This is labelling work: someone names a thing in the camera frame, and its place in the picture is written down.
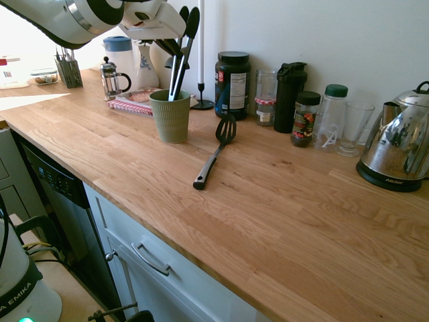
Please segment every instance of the electric kettle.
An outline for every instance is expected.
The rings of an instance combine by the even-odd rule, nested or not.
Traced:
[[[422,186],[429,169],[429,81],[384,104],[356,169],[365,180],[391,191]]]

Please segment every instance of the dishwasher control panel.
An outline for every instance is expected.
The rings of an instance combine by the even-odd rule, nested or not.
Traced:
[[[83,209],[89,208],[82,181],[57,161],[29,144],[23,144],[27,159],[38,178],[47,182],[56,192]]]

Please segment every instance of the blue lid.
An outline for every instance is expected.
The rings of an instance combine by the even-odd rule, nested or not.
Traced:
[[[113,36],[103,39],[105,50],[108,52],[126,52],[132,50],[131,38],[123,36]]]

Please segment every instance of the white candle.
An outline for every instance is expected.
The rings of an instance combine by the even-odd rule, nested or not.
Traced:
[[[200,26],[198,28],[198,84],[204,84],[204,0],[198,0]]]

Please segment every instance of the dishwasher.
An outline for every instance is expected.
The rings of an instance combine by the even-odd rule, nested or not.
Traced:
[[[49,217],[62,237],[72,272],[105,308],[120,307],[82,181],[21,136],[14,136],[42,201],[53,210],[48,211]]]

